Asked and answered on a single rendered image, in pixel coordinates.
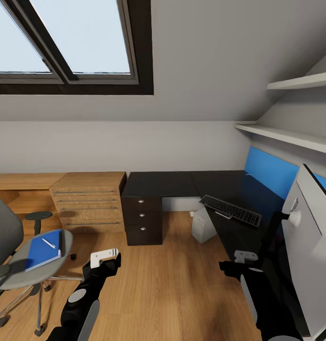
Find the folder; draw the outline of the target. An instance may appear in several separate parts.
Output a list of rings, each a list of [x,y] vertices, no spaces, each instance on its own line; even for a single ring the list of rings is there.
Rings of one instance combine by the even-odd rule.
[[[25,268],[26,272],[61,258],[61,249],[61,229],[32,239]]]

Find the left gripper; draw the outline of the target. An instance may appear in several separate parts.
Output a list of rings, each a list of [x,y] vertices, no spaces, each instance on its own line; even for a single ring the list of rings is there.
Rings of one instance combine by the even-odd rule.
[[[91,268],[91,261],[89,261],[83,267],[84,281],[94,275],[100,277],[104,285],[106,278],[115,276],[119,267],[121,267],[121,253],[118,254],[116,259],[105,260],[96,268]]]

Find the monitor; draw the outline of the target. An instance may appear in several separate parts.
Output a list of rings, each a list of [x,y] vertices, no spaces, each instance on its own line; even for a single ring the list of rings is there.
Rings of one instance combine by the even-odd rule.
[[[282,223],[284,240],[268,251]],[[285,283],[298,297],[311,338],[326,339],[326,189],[301,164],[282,207],[271,217],[259,252],[274,258]],[[286,244],[293,285],[284,275],[276,249]]]

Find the keyboard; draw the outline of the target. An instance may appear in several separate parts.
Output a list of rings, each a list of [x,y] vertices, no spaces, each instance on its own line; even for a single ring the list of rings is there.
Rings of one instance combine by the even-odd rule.
[[[215,197],[205,195],[199,203],[211,207],[217,211],[223,212],[229,216],[233,216],[241,221],[259,226],[262,215],[236,206],[229,202],[217,199]]]

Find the notebook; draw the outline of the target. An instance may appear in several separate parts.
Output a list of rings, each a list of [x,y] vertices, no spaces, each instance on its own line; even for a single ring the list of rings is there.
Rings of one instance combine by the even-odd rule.
[[[229,216],[229,215],[227,215],[227,214],[225,214],[225,213],[223,213],[223,212],[217,211],[217,210],[216,210],[216,213],[218,213],[218,214],[220,214],[220,215],[222,215],[222,216],[224,216],[224,217],[226,217],[226,218],[228,218],[228,219],[231,219],[231,218],[232,218],[232,216]]]

